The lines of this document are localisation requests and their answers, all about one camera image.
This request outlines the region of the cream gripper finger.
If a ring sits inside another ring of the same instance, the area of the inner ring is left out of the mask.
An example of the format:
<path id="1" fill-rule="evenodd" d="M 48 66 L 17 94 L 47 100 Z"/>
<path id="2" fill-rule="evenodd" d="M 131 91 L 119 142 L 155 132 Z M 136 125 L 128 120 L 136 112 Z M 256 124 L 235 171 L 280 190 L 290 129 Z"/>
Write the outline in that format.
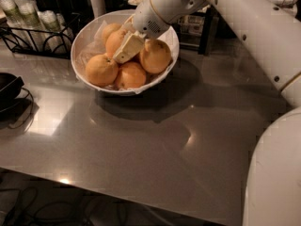
<path id="1" fill-rule="evenodd" d="M 130 61 L 144 47 L 145 37 L 145 34 L 140 33 L 138 31 L 135 31 L 134 33 L 128 32 L 125 35 L 121 46 L 113 55 L 113 58 L 119 64 L 123 64 L 125 62 Z"/>
<path id="2" fill-rule="evenodd" d="M 123 23 L 123 28 L 131 31 L 131 32 L 135 32 L 135 28 L 133 26 L 133 18 L 134 16 L 131 15 L 124 23 Z"/>

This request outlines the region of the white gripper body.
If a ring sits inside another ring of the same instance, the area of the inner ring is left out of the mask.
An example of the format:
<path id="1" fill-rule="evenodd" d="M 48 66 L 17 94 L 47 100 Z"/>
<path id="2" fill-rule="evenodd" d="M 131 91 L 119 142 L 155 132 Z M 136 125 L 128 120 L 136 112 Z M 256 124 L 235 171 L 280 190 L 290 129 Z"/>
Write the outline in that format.
<path id="1" fill-rule="evenodd" d="M 205 7 L 205 0 L 143 0 L 135 9 L 133 27 L 147 38 L 159 38 L 184 15 Z"/>

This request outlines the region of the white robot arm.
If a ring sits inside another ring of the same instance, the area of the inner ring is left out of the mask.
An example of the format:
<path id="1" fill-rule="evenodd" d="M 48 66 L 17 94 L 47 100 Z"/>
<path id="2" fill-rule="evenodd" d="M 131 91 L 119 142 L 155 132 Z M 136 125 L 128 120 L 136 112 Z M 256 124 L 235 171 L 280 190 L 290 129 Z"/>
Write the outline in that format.
<path id="1" fill-rule="evenodd" d="M 301 23 L 268 0 L 144 0 L 114 59 L 123 63 L 183 15 L 211 4 L 292 106 L 262 134 L 247 176 L 243 226 L 301 226 Z"/>

